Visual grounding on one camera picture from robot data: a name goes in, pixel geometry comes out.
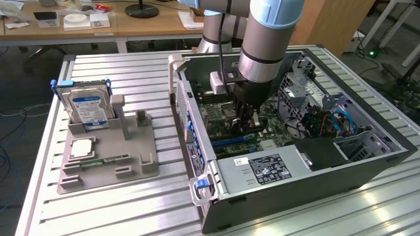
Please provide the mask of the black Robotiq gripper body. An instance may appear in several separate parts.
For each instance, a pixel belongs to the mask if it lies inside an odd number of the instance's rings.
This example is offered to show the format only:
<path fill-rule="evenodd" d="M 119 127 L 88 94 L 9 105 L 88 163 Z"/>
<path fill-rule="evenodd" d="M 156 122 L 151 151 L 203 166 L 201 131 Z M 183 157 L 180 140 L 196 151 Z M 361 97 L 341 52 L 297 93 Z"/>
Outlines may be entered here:
<path fill-rule="evenodd" d="M 272 82 L 256 83 L 244 80 L 235 84 L 233 96 L 243 103 L 252 105 L 255 110 L 259 110 L 268 99 L 271 88 Z"/>

